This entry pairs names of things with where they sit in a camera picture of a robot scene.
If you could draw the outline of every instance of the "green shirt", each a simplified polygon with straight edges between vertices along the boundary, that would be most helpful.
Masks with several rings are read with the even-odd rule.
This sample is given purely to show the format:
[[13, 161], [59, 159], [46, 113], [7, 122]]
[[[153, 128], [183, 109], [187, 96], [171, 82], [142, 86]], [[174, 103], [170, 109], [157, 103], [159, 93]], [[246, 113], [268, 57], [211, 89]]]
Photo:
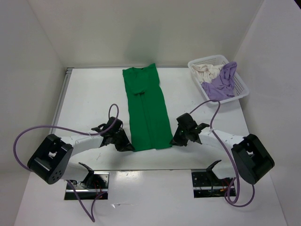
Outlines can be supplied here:
[[173, 135], [155, 64], [123, 70], [135, 151], [171, 147]]

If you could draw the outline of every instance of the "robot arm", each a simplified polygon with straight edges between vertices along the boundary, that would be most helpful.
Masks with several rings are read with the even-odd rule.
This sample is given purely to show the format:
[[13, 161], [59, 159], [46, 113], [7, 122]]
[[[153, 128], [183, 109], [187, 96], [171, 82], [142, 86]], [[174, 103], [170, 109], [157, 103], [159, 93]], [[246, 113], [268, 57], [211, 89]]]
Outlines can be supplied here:
[[[115, 117], [110, 117], [106, 124], [91, 130], [102, 132], [111, 126], [114, 120]], [[93, 170], [83, 163], [71, 163], [69, 159], [86, 150], [108, 144], [114, 144], [115, 148], [121, 152], [135, 150], [122, 129], [122, 125], [122, 121], [117, 119], [109, 131], [96, 136], [58, 137], [50, 134], [29, 159], [27, 166], [50, 185], [59, 179], [88, 181], [94, 174]]]
[[[188, 140], [190, 140], [223, 149], [208, 124], [201, 123], [197, 125], [188, 113], [178, 117], [177, 121], [178, 128], [170, 144], [186, 146]], [[257, 136], [249, 134], [247, 137], [242, 137], [216, 129], [214, 131], [227, 149], [231, 150], [238, 172], [247, 183], [256, 184], [260, 178], [275, 166], [272, 157]], [[210, 166], [210, 170], [218, 179], [235, 177], [235, 172], [230, 163], [223, 164], [219, 162], [216, 161]]]

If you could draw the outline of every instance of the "white tabletop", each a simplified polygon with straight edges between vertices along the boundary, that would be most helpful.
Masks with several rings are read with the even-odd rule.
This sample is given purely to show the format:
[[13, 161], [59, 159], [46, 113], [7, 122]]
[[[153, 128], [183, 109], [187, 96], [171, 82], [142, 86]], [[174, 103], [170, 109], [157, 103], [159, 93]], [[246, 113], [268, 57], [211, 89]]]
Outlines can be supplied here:
[[[116, 103], [129, 135], [127, 97], [121, 70], [74, 69], [58, 115], [58, 125], [89, 130], [106, 122], [109, 106]], [[192, 82], [188, 69], [159, 68], [158, 72], [174, 132], [176, 117], [189, 112], [204, 98]], [[209, 123], [213, 112], [214, 107], [205, 106], [193, 117], [198, 123]], [[238, 101], [222, 105], [214, 127], [232, 134], [248, 134]], [[95, 223], [88, 218], [78, 201], [63, 200], [66, 182], [59, 180], [50, 186], [31, 173], [15, 226], [286, 225], [269, 174], [255, 185], [255, 199], [249, 206], [233, 208], [222, 197], [194, 199], [190, 170], [157, 170], [205, 168], [218, 158], [227, 160], [223, 152], [205, 145], [189, 143], [184, 148], [138, 153], [119, 153], [111, 145], [75, 157], [74, 161], [80, 160], [99, 170], [153, 170], [111, 172], [108, 200], [99, 200], [95, 204]], [[246, 203], [252, 194], [249, 184], [243, 180], [241, 184], [237, 204]], [[90, 209], [92, 201], [83, 202]]]
[[[119, 118], [130, 136], [127, 95], [122, 76], [123, 68], [73, 69], [66, 88], [61, 111], [57, 116], [58, 126], [88, 131], [108, 120], [112, 103], [119, 106]], [[188, 68], [158, 68], [160, 87], [172, 133], [176, 131], [176, 118], [190, 112], [205, 98], [194, 84]], [[198, 124], [211, 120], [216, 110], [214, 105], [205, 105], [192, 115]], [[235, 135], [248, 135], [246, 122], [239, 101], [222, 104], [214, 120], [216, 129]], [[71, 134], [57, 130], [58, 136]], [[163, 150], [141, 152], [118, 152], [114, 145], [91, 149], [72, 157], [72, 162], [84, 162], [95, 170], [176, 170], [203, 169], [217, 159], [229, 161], [222, 150], [189, 142], [187, 147], [172, 147]]]

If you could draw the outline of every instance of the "white cloth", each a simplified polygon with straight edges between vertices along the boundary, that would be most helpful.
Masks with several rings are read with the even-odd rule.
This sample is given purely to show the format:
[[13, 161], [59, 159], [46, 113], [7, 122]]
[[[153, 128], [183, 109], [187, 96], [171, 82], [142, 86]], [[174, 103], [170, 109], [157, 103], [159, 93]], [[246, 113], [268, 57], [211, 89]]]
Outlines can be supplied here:
[[212, 79], [215, 79], [220, 74], [223, 66], [224, 65], [193, 65], [192, 69], [200, 83], [205, 81], [211, 83]]

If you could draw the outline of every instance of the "plastic basket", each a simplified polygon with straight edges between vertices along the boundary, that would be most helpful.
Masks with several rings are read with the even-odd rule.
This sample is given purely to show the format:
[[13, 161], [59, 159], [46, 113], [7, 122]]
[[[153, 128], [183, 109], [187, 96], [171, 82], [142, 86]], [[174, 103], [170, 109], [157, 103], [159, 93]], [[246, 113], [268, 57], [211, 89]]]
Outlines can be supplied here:
[[[207, 56], [207, 57], [204, 57], [204, 58], [192, 60], [188, 63], [188, 67], [190, 69], [190, 72], [191, 72], [191, 75], [192, 75], [192, 78], [193, 78], [194, 82], [200, 88], [200, 90], [205, 95], [207, 100], [210, 100], [210, 99], [209, 99], [207, 93], [202, 88], [201, 83], [198, 81], [197, 75], [195, 74], [194, 70], [192, 69], [192, 65], [203, 65], [203, 64], [207, 64], [207, 65], [225, 65], [227, 63], [229, 63], [229, 61], [222, 55]], [[240, 99], [240, 98], [243, 98], [243, 97], [249, 95], [250, 91], [249, 91], [248, 87], [243, 82], [243, 80], [240, 78], [240, 76], [237, 72], [235, 72], [235, 74], [234, 74], [234, 82], [235, 82], [235, 87], [234, 87], [235, 97], [231, 97], [231, 98], [226, 99], [226, 100], [221, 100], [220, 101], [221, 104], [226, 103], [226, 102], [230, 102], [230, 101], [233, 101], [233, 100], [237, 100], [237, 99]]]

